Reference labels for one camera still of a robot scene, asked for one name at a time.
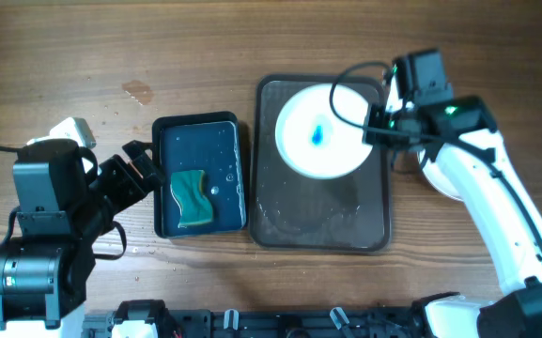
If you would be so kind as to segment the white plate blue stain front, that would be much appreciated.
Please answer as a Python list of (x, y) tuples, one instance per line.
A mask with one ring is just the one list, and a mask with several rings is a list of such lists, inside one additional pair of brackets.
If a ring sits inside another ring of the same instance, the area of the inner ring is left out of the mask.
[(426, 157), (426, 152), (422, 150), (417, 155), (418, 162), (423, 175), (427, 182), (438, 192), (444, 196), (461, 202), (462, 199), (457, 192), (456, 188), (450, 182), (450, 180), (444, 175), (440, 167)]

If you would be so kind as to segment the white plate blue stain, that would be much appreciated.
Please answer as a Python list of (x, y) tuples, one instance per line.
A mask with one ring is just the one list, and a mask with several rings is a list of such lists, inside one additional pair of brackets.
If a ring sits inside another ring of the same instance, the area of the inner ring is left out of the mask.
[(306, 87), (291, 97), (275, 124), (277, 150), (288, 167), (314, 179), (334, 179), (358, 169), (372, 146), (362, 142), (369, 103), (358, 92), (330, 84)]
[(438, 192), (444, 196), (461, 202), (462, 199), (457, 192), (456, 188), (450, 182), (450, 180), (444, 175), (440, 167), (426, 157), (426, 152), (422, 150), (417, 155), (418, 162), (423, 175), (427, 182)]

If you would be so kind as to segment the green yellow sponge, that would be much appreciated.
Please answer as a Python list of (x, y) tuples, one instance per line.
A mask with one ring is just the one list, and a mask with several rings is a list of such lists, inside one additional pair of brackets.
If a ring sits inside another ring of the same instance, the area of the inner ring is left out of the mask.
[(179, 228), (211, 223), (213, 206), (205, 195), (203, 170), (175, 172), (170, 178), (170, 192), (179, 207)]

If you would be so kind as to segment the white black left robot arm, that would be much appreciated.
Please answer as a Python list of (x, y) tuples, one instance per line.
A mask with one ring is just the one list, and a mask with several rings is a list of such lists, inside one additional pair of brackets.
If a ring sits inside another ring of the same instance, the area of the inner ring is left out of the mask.
[(78, 337), (86, 281), (97, 260), (94, 242), (120, 224), (114, 217), (164, 183), (152, 146), (123, 146), (98, 162), (71, 139), (17, 149), (12, 174), (19, 205), (0, 243), (0, 337)]

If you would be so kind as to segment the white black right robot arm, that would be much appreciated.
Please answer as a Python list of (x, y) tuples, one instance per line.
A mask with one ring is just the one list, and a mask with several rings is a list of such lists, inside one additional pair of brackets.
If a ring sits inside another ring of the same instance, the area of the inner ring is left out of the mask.
[(542, 337), (542, 217), (507, 156), (486, 104), (476, 96), (389, 112), (374, 104), (364, 141), (421, 149), (457, 191), (496, 269), (500, 300), (458, 294), (421, 303), (431, 337)]

